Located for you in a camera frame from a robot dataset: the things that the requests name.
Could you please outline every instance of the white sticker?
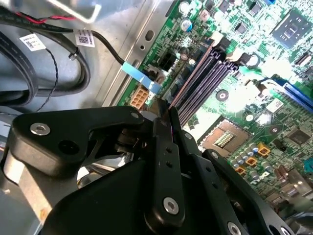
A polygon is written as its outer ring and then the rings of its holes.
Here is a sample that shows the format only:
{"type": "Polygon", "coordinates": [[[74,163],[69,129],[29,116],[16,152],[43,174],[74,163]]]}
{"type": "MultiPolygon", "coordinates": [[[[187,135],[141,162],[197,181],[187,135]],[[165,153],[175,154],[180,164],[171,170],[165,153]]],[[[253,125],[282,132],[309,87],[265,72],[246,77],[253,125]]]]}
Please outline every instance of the white sticker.
{"type": "Polygon", "coordinates": [[[75,29],[74,34],[78,46],[94,47],[94,39],[91,31],[75,29]]]}
{"type": "Polygon", "coordinates": [[[283,106],[283,102],[279,99],[275,98],[267,107],[266,109],[269,110],[271,113],[275,113],[280,107],[283,106]]]}
{"type": "Polygon", "coordinates": [[[21,37],[20,40],[30,49],[30,51],[37,51],[45,49],[45,45],[40,41],[36,34],[29,34],[21,37]]]}

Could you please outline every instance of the motherboard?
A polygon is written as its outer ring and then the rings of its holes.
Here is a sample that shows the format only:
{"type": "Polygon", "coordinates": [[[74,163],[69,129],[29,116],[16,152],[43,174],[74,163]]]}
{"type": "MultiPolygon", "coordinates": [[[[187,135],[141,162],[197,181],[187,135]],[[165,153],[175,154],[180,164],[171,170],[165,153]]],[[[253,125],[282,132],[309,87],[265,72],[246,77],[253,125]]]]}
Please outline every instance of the motherboard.
{"type": "Polygon", "coordinates": [[[313,1],[174,1],[119,105],[179,111],[199,149],[212,148],[273,207],[313,199],[313,1]]]}

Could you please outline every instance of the metal panel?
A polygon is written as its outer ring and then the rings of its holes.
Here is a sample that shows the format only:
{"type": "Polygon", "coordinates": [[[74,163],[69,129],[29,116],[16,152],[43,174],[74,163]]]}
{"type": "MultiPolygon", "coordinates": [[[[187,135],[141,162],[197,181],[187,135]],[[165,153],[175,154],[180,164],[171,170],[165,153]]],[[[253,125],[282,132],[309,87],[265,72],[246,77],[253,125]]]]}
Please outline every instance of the metal panel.
{"type": "MultiPolygon", "coordinates": [[[[159,16],[160,13],[165,16],[171,1],[161,0],[161,4],[158,4],[158,0],[134,0],[131,1],[132,5],[130,1],[117,2],[124,4],[124,6],[116,8],[111,6],[110,11],[107,12],[109,15],[101,16],[103,18],[93,25],[85,25],[77,21],[55,21],[49,23],[63,27],[91,28],[96,30],[107,38],[122,58],[127,58],[130,50],[134,49],[138,55],[138,60],[141,61],[152,42],[146,44],[145,50],[141,51],[139,46],[142,42],[140,39],[137,40],[138,35],[144,35],[144,31],[141,29],[147,24],[147,19],[152,19],[152,12],[156,16],[159,16]]],[[[34,17],[45,17],[60,13],[58,9],[51,7],[47,2],[37,0],[25,0],[21,11],[34,17]]],[[[155,18],[153,19],[158,22],[160,30],[163,22],[158,18],[156,18],[157,20],[155,18]]],[[[44,50],[30,52],[19,40],[20,37],[27,35],[29,32],[6,25],[0,25],[0,31],[17,44],[29,58],[40,78],[40,85],[52,87],[55,81],[55,70],[50,55],[44,50]]],[[[74,36],[72,34],[69,34],[68,37],[74,42],[74,36]]],[[[42,39],[43,43],[53,52],[56,58],[59,67],[59,84],[69,86],[77,82],[77,77],[79,76],[78,63],[76,61],[70,61],[68,59],[68,52],[56,43],[41,36],[39,38],[42,39]]],[[[79,94],[53,97],[42,111],[114,104],[111,102],[111,99],[113,99],[112,94],[116,93],[123,82],[123,79],[115,79],[116,74],[120,70],[120,65],[115,62],[113,56],[98,40],[96,40],[96,48],[80,47],[80,49],[85,54],[91,70],[91,83],[89,87],[79,94]]],[[[25,89],[26,85],[22,81],[21,76],[15,71],[14,66],[2,55],[0,55],[0,61],[0,90],[25,89]]],[[[25,107],[26,111],[35,111],[44,101],[44,97],[35,98],[25,107]]]]}

